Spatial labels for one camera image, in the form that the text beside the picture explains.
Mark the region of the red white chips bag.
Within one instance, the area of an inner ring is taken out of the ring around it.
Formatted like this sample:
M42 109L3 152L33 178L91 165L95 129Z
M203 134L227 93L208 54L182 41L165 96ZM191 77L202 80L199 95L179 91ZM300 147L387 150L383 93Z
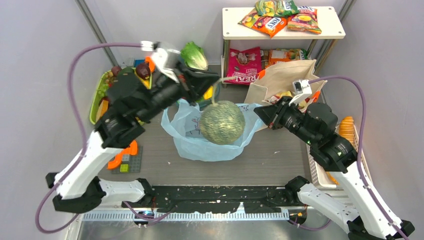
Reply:
M268 104L276 104L282 97L293 97L293 94L291 91L282 91L279 93L276 93L274 95L272 95L271 97L266 98L265 100L263 100L263 102L268 103ZM303 100L299 105L298 108L300 110L304 109L307 107L307 102L305 100Z

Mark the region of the yellow bell pepper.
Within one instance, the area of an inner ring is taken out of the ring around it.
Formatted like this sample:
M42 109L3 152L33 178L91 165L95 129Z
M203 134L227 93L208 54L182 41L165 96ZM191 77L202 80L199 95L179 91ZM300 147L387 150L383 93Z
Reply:
M208 100L213 97L215 94L215 88L213 86L209 87L208 90L203 94L203 99Z

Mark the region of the beige canvas tote bag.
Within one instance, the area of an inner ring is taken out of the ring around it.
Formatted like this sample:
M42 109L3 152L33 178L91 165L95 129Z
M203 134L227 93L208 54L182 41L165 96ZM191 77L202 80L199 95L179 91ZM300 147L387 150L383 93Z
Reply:
M249 85L244 103L268 106L272 96L290 91L294 93L296 80L316 80L314 75L316 60L295 60L281 62L260 71L257 79Z

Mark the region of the light blue plastic bag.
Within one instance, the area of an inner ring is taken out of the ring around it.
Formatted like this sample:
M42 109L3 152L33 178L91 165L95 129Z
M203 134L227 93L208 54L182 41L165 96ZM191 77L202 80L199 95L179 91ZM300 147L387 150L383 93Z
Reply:
M199 127L203 113L198 104L191 106L186 100L180 99L173 119L168 116L171 107L164 110L161 118L162 128L173 137L173 142L180 157L204 162L230 161L239 156L250 144L254 134L266 126L254 113L258 103L238 103L237 106L245 117L243 134L233 143L226 145L214 144L208 141Z

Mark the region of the green cantaloupe melon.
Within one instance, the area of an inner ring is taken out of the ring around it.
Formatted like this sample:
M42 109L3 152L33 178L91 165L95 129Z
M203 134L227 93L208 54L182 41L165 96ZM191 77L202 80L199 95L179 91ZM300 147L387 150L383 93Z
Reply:
M231 145L244 133L245 117L240 108L228 100L207 106L199 119L202 136L217 145Z

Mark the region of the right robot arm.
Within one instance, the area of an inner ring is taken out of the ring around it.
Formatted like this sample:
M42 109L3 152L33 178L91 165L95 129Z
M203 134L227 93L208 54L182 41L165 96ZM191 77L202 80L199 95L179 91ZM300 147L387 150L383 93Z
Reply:
M274 105L256 107L254 112L271 129L285 128L305 142L310 156L336 179L352 206L321 192L301 176L285 186L297 201L324 214L350 240L405 239L415 231L414 225L397 217L379 194L370 193L372 185L358 149L336 132L338 118L327 104L314 102L301 112L290 97L284 97Z

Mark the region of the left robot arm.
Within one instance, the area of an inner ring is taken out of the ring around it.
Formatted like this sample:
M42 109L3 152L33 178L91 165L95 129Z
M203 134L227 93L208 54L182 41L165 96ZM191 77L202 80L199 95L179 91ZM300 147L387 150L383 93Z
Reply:
M98 177L109 160L128 148L144 131L143 124L180 99L194 104L219 79L216 72L177 63L174 78L164 73L146 88L135 71L124 68L107 90L111 104L98 119L86 145L61 172L46 175L49 188L56 190L52 203L58 212L82 214L101 204L132 203L146 206L153 197L144 178L110 181Z

